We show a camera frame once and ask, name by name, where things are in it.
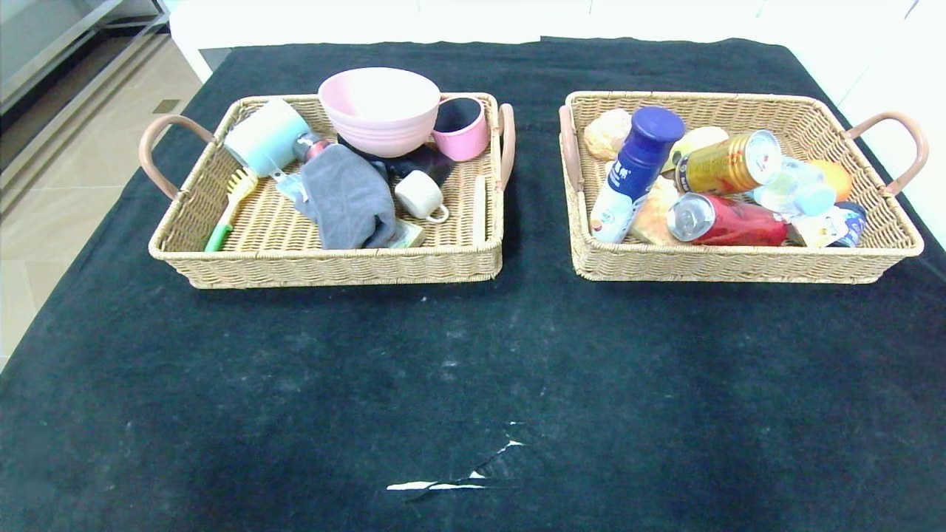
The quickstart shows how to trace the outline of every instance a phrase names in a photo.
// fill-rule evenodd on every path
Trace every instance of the table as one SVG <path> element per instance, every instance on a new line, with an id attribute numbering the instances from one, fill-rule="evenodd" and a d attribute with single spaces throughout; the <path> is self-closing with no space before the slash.
<path id="1" fill-rule="evenodd" d="M 516 107 L 499 277 L 197 291 L 148 256 L 166 199 L 139 171 L 0 375 L 0 529 L 946 525 L 946 254 L 921 224 L 926 251 L 871 285 L 592 283 L 571 269 L 565 96 L 824 98 L 787 50 L 244 48 L 184 113 L 213 128 L 237 98 L 372 64 Z M 179 184 L 200 150 L 173 130 L 155 160 Z M 415 481 L 483 488 L 387 489 Z"/>

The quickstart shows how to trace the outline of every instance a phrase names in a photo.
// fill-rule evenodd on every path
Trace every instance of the red item in basket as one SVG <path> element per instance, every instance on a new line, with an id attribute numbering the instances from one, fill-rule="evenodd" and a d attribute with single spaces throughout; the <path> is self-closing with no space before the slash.
<path id="1" fill-rule="evenodd" d="M 667 212 L 667 226 L 679 240 L 717 246 L 779 246 L 788 224 L 758 205 L 689 192 Z"/>

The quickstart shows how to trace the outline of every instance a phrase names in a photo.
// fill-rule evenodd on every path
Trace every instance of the gray towel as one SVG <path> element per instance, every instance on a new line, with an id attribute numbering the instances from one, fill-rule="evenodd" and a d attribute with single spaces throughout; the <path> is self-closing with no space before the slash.
<path id="1" fill-rule="evenodd" d="M 382 247 L 394 234 L 394 200 L 367 161 L 333 144 L 302 167 L 308 201 L 295 207 L 319 224 L 324 249 Z"/>

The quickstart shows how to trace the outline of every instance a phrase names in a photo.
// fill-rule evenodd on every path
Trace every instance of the woven basket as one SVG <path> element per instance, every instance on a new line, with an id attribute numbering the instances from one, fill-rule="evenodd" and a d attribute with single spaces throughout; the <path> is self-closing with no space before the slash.
<path id="1" fill-rule="evenodd" d="M 156 120 L 142 137 L 139 157 L 152 181 L 172 200 L 151 237 L 151 255 L 164 260 L 201 289 L 291 286 L 449 283 L 494 278 L 502 268 L 502 192 L 516 155 L 513 109 L 501 108 L 482 93 L 468 96 L 483 102 L 491 140 L 479 157 L 458 163 L 441 186 L 450 218 L 440 224 L 419 221 L 400 206 L 396 215 L 425 228 L 421 247 L 407 249 L 324 250 L 318 227 L 295 210 L 292 202 L 261 179 L 256 190 L 240 203 L 234 231 L 219 252 L 205 253 L 214 225 L 227 205 L 226 183 L 240 168 L 223 148 L 228 132 L 271 98 L 282 98 L 326 138 L 335 138 L 319 98 L 314 95 L 243 98 L 230 106 L 217 131 L 211 134 L 180 115 Z M 153 165 L 151 147 L 170 124 L 181 124 L 199 135 L 207 147 L 178 190 Z M 499 137 L 503 135 L 500 154 Z M 298 164 L 286 168 L 298 169 Z M 478 176 L 486 182 L 486 208 L 475 208 Z M 485 229 L 474 230 L 474 222 Z"/>
<path id="2" fill-rule="evenodd" d="M 605 161 L 588 153 L 585 126 L 602 112 L 658 105 L 680 115 L 689 129 L 719 126 L 729 134 L 767 129 L 782 151 L 801 159 L 828 159 L 854 177 L 850 200 L 867 211 L 867 228 L 857 248 L 806 248 L 784 245 L 661 246 L 628 236 L 607 244 L 591 236 L 588 213 L 604 182 Z M 561 118 L 563 171 L 569 208 L 571 257 L 578 275 L 596 281 L 767 281 L 795 283 L 869 283 L 904 257 L 919 255 L 923 240 L 894 195 L 926 161 L 922 131 L 906 116 L 876 115 L 846 132 L 831 111 L 812 98 L 711 93 L 576 92 L 568 96 Z M 853 142 L 877 122 L 900 121 L 917 141 L 913 166 L 885 186 Z"/>

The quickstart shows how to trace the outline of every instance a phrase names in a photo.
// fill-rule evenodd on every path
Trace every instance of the blue bottle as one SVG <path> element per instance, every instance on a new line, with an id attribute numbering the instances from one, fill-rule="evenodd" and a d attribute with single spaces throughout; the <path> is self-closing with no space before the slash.
<path id="1" fill-rule="evenodd" d="M 595 239 L 612 244 L 624 240 L 670 149 L 685 132 L 683 120 L 669 109 L 641 107 L 634 112 L 631 133 L 591 209 L 589 225 Z"/>

